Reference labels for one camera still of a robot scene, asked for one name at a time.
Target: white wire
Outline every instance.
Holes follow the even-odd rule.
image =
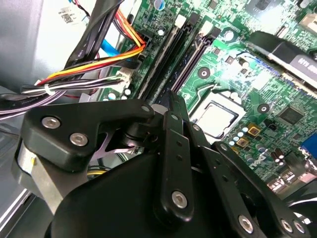
[[[192,113],[192,111],[195,109],[195,107],[197,106],[197,104],[200,102],[200,100],[202,99],[202,97],[201,97],[201,95],[200,95],[200,93],[203,91],[203,90],[205,90],[205,89],[209,89],[209,88],[214,88],[216,85],[215,84],[210,84],[210,85],[207,85],[207,86],[205,86],[205,87],[203,87],[203,88],[201,88],[201,89],[199,89],[199,90],[197,90],[197,96],[198,96],[198,100],[196,101],[196,103],[193,105],[193,107],[191,108],[191,110],[189,111],[189,114],[191,114]]]
[[[54,90],[54,89],[59,89],[59,88],[66,88],[67,90],[67,87],[76,87],[76,86],[83,86],[83,85],[89,85],[89,84],[94,84],[94,83],[98,83],[98,82],[101,82],[101,81],[104,81],[104,80],[116,80],[116,79],[126,79],[126,77],[120,77],[118,75],[115,75],[115,76],[111,76],[111,77],[106,77],[106,78],[99,78],[99,79],[95,79],[95,80],[88,80],[86,82],[69,82],[69,83],[65,83],[63,85],[59,85],[59,86],[51,86],[49,87],[49,90]],[[45,88],[38,88],[38,89],[31,89],[31,90],[26,90],[26,91],[23,91],[21,92],[22,94],[30,94],[30,93],[37,93],[37,92],[46,92]]]

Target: blue cable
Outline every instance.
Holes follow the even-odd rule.
[[[101,44],[101,49],[106,52],[106,54],[110,57],[113,57],[113,56],[117,56],[120,54],[119,51],[117,51],[108,41],[106,41],[104,39],[103,43]]]

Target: black ram slot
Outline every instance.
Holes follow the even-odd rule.
[[[163,50],[162,54],[157,56],[156,60],[158,61],[154,62],[155,66],[147,73],[140,86],[138,92],[139,99],[149,101],[157,92],[169,67],[173,65],[180,51],[184,48],[186,40],[191,34],[198,19],[199,16],[196,13],[192,13],[189,20],[181,29],[177,30],[177,32],[175,32],[176,29],[172,30],[171,34],[174,36],[168,37],[166,41],[168,43],[170,40],[169,46],[166,48],[166,51]]]
[[[199,60],[202,58],[206,48],[212,45],[220,32],[221,30],[219,28],[214,27],[205,37],[197,36],[197,38],[190,44],[184,60],[175,68],[175,71],[166,82],[156,100],[157,104],[164,103],[164,98],[167,97],[168,91],[178,92],[180,90],[182,85],[186,83],[191,72],[195,69]]]

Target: label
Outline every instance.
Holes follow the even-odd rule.
[[[58,14],[67,25],[75,25],[82,21],[80,14],[73,6],[61,8]]]

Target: chip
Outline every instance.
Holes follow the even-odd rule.
[[[302,138],[302,135],[301,135],[301,134],[298,134],[298,133],[296,133],[296,134],[293,136],[293,139],[294,139],[294,140],[299,140],[300,138]]]
[[[251,16],[261,19],[269,16],[270,11],[280,5],[282,0],[250,0],[245,6],[245,10]]]
[[[304,117],[304,115],[292,107],[287,107],[281,112],[279,117],[283,119],[284,121],[286,121],[287,123],[290,123],[291,125],[295,125],[297,122],[300,121],[300,119]]]
[[[240,138],[237,141],[237,145],[241,146],[242,148],[246,147],[249,144],[249,141],[246,138]]]
[[[242,74],[246,74],[248,72],[248,70],[246,69],[246,68],[243,68],[242,70],[241,70],[241,73]]]
[[[228,64],[232,64],[233,62],[234,62],[234,57],[229,56],[229,57],[226,59],[226,63],[228,63]]]
[[[215,9],[217,7],[218,3],[215,0],[211,0],[209,3],[209,7],[211,9]]]
[[[219,55],[220,49],[216,48],[216,49],[213,51],[213,53],[214,53],[216,56]]]

